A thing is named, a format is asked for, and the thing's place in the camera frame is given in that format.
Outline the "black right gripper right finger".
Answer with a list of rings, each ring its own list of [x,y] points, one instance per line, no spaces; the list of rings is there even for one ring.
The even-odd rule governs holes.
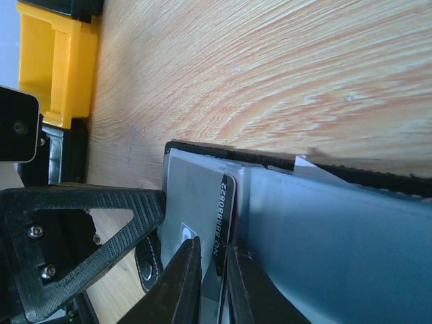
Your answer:
[[[310,322],[277,289],[244,241],[230,243],[226,257],[231,323]]]

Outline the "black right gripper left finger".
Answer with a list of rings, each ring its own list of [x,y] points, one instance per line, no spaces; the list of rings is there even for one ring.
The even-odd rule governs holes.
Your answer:
[[[198,236],[185,240],[161,278],[120,323],[198,323],[201,248]]]

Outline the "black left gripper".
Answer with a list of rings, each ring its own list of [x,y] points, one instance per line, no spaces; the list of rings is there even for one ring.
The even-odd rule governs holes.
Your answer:
[[[143,297],[136,245],[158,190],[62,184],[1,192],[1,321],[115,323]]]

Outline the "black card holder wallet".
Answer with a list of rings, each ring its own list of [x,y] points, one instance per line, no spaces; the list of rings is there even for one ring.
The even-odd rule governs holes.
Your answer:
[[[163,167],[165,220],[135,250],[145,292],[196,236],[202,283],[227,174],[227,247],[244,241],[309,323],[431,322],[430,180],[177,141]]]

